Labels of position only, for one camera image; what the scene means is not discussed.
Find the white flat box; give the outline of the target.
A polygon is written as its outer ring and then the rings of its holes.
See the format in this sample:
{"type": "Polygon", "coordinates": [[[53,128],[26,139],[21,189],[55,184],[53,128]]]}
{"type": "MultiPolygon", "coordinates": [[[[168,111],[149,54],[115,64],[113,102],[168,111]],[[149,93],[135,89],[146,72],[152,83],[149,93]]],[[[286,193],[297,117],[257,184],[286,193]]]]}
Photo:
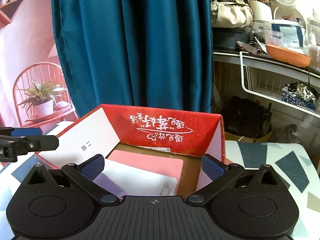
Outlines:
{"type": "Polygon", "coordinates": [[[126,196],[173,196],[177,180],[115,161],[105,160],[102,173],[119,185],[126,196]]]}

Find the purple card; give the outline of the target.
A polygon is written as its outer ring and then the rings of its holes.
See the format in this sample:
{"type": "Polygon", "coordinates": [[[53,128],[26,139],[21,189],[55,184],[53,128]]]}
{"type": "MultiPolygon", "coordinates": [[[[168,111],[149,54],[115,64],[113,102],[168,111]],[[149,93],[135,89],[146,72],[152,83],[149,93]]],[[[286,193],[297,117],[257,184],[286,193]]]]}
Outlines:
{"type": "Polygon", "coordinates": [[[114,194],[118,198],[123,198],[125,195],[127,195],[127,193],[119,185],[108,178],[108,176],[104,173],[99,174],[99,176],[97,176],[93,182],[106,191],[114,194]]]}

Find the beige bag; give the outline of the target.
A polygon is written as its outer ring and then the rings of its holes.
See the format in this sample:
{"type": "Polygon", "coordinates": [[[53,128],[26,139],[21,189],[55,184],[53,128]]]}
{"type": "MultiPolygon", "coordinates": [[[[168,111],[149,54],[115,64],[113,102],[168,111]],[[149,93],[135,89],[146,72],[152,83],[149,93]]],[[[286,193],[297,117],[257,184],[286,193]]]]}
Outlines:
{"type": "Polygon", "coordinates": [[[213,28],[244,28],[254,22],[251,7],[239,0],[211,1],[211,25],[213,28]]]}

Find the pink flat box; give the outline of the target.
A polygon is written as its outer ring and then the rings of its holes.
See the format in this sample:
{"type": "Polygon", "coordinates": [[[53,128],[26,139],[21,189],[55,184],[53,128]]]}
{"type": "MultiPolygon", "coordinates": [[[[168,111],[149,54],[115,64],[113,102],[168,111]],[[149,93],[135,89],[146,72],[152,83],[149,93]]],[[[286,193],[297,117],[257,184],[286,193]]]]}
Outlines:
{"type": "Polygon", "coordinates": [[[173,177],[177,180],[177,186],[174,191],[174,193],[177,193],[183,168],[182,159],[114,150],[109,155],[108,160],[116,161],[141,170],[173,177]]]}

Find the orange bowl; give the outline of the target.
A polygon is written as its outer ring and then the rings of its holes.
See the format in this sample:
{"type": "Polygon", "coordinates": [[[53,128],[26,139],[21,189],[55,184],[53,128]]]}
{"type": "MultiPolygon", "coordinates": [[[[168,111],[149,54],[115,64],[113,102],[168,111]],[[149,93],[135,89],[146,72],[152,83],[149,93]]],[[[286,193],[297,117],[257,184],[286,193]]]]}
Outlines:
{"type": "Polygon", "coordinates": [[[286,49],[284,47],[267,44],[266,50],[268,55],[273,59],[291,64],[296,67],[306,68],[311,62],[311,58],[309,56],[286,49]]]}

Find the red strawberry cardboard box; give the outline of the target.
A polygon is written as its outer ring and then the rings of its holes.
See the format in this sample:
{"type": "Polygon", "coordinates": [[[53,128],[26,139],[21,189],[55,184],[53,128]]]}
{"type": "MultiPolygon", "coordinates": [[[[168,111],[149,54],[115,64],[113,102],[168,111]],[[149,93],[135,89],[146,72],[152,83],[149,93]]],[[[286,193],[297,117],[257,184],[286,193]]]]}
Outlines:
{"type": "Polygon", "coordinates": [[[185,174],[191,176],[189,188],[209,182],[200,168],[203,155],[225,160],[223,120],[218,114],[101,105],[57,137],[56,150],[39,153],[53,167],[80,164],[96,154],[105,161],[114,150],[182,159],[178,188],[185,174]]]}

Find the white brush holder cup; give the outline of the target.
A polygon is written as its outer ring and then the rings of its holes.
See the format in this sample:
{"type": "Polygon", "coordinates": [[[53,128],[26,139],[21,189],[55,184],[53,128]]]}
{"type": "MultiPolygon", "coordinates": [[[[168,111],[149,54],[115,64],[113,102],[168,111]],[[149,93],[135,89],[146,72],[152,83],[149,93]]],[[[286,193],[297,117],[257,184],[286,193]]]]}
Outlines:
{"type": "Polygon", "coordinates": [[[255,21],[271,21],[272,11],[271,8],[259,1],[249,1],[249,6],[254,13],[255,21]]]}

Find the teal curtain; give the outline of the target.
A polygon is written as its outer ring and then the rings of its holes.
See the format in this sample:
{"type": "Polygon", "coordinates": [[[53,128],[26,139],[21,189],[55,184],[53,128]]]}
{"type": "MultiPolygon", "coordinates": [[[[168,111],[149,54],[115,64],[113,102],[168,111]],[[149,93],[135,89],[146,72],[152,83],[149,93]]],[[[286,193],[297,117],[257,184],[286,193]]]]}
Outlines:
{"type": "Polygon", "coordinates": [[[210,0],[51,0],[79,116],[102,104],[209,113],[210,0]]]}

